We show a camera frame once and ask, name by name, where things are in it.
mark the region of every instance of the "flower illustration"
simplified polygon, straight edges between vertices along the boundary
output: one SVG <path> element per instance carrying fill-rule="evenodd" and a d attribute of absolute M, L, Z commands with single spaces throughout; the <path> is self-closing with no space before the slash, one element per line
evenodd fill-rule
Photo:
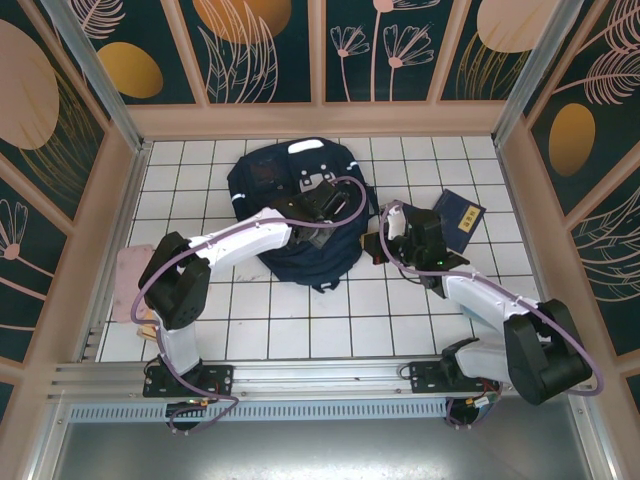
<path fill-rule="evenodd" d="M 420 65 L 433 60 L 433 50 L 427 50 L 431 38 L 429 27 L 406 27 L 398 37 L 398 25 L 384 29 L 384 48 L 389 58 L 391 79 L 389 81 L 389 100 L 393 101 L 393 76 L 396 68 Z"/>
<path fill-rule="evenodd" d="M 342 69 L 342 85 L 344 86 L 344 93 L 347 96 L 347 102 L 351 101 L 349 96 L 349 89 L 347 88 L 347 76 L 344 71 L 344 59 L 354 55 L 360 55 L 369 51 L 369 44 L 365 42 L 366 37 L 362 32 L 362 26 L 360 27 L 347 27 L 342 32 L 340 27 L 333 27 L 330 31 L 331 41 L 333 46 L 336 47 L 338 56 L 340 57 L 340 67 Z"/>
<path fill-rule="evenodd" d="M 394 10 L 419 10 L 421 8 L 435 7 L 440 0 L 373 0 L 373 7 L 377 10 L 376 22 L 373 27 L 373 47 L 371 54 L 371 101 L 376 101 L 376 52 L 378 46 L 378 30 L 380 29 L 380 17 L 383 13 Z"/>
<path fill-rule="evenodd" d="M 9 202 L 4 198 L 0 200 L 0 258 L 15 260 L 20 256 L 28 216 L 29 210 L 20 202 L 16 202 L 12 214 Z"/>
<path fill-rule="evenodd" d="M 48 277 L 53 278 L 53 274 L 37 267 L 20 256 L 20 244 L 27 228 L 29 210 L 20 202 L 16 202 L 13 212 L 6 199 L 0 200 L 0 260 L 18 260 L 29 268 L 36 270 Z M 0 284 L 6 285 L 26 295 L 30 295 L 38 300 L 45 300 L 46 296 L 30 288 L 18 285 L 6 278 L 0 277 Z"/>

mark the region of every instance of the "white tile floor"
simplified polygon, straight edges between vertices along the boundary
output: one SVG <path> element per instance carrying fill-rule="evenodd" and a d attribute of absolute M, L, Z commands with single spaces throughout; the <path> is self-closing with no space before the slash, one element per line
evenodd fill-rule
<path fill-rule="evenodd" d="M 245 152 L 276 140 L 155 143 L 130 245 L 156 245 L 168 232 L 189 237 L 234 223 L 226 176 Z M 443 188 L 487 208 L 464 256 L 484 274 L 537 298 L 531 266 L 489 137 L 341 138 L 380 204 L 394 199 L 433 207 Z M 377 230 L 374 222 L 372 231 Z M 453 303 L 373 266 L 364 254 L 348 278 L 324 295 L 280 283 L 257 259 L 216 272 L 196 332 L 205 360 L 425 355 L 478 328 Z M 98 361 L 148 360 L 157 346 L 133 324 L 109 322 Z"/>

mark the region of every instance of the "navy backpack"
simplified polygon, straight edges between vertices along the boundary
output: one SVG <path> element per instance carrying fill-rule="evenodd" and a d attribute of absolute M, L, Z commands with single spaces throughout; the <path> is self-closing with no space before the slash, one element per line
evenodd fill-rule
<path fill-rule="evenodd" d="M 307 145 L 316 145 L 316 148 L 298 151 Z M 354 177 L 366 186 L 358 163 L 346 147 L 314 137 L 248 153 L 238 160 L 227 181 L 236 218 L 242 221 L 276 199 L 310 190 L 323 179 L 342 176 Z M 354 213 L 361 202 L 356 185 L 339 183 L 337 188 L 349 195 L 349 202 L 334 221 Z M 339 278 L 360 258 L 360 237 L 367 232 L 369 219 L 378 212 L 375 191 L 369 186 L 366 189 L 369 208 L 353 222 L 337 228 L 322 249 L 303 242 L 262 253 L 260 260 L 283 282 L 310 285 L 320 293 L 324 293 L 325 288 L 335 289 Z"/>

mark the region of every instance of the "backpack strap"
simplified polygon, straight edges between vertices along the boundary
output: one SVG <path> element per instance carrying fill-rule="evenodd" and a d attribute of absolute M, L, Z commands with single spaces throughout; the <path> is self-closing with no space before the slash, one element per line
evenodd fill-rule
<path fill-rule="evenodd" d="M 311 288 L 318 293 L 325 293 L 326 289 L 335 290 L 338 288 L 338 285 L 340 285 L 340 280 L 334 280 L 331 283 L 323 283 L 322 285 L 311 285 Z"/>

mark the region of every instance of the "dark blue book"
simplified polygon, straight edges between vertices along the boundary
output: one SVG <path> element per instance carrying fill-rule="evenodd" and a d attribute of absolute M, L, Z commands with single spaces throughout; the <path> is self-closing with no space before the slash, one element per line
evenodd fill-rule
<path fill-rule="evenodd" d="M 447 248 L 462 254 L 487 209 L 445 189 L 433 210 L 440 215 Z"/>

